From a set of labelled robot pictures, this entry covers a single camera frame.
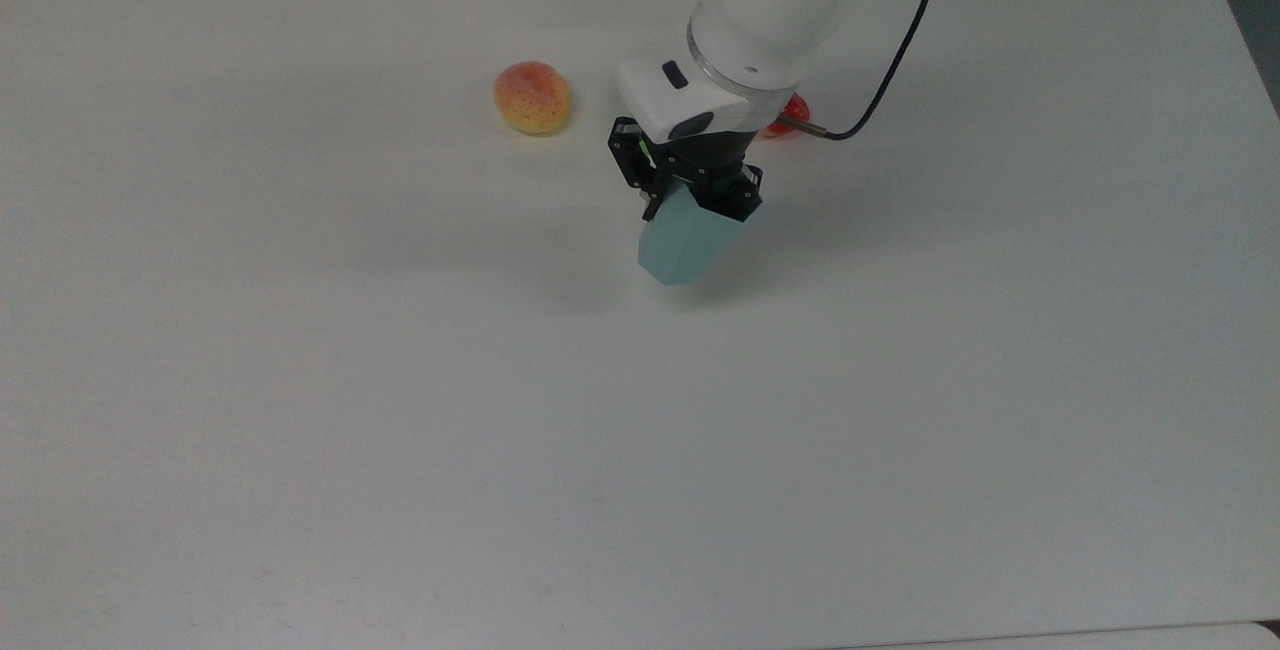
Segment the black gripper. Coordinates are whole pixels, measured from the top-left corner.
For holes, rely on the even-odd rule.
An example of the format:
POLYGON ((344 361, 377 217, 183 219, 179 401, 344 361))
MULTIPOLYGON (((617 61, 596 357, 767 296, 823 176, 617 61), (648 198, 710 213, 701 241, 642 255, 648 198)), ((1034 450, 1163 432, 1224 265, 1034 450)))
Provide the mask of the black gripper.
POLYGON ((716 196, 716 212, 748 223, 762 205, 763 171, 745 162, 756 131, 708 132, 658 143, 639 122, 616 116, 608 147, 621 175, 644 200, 643 220, 652 223, 673 179, 690 182, 695 196, 716 196))

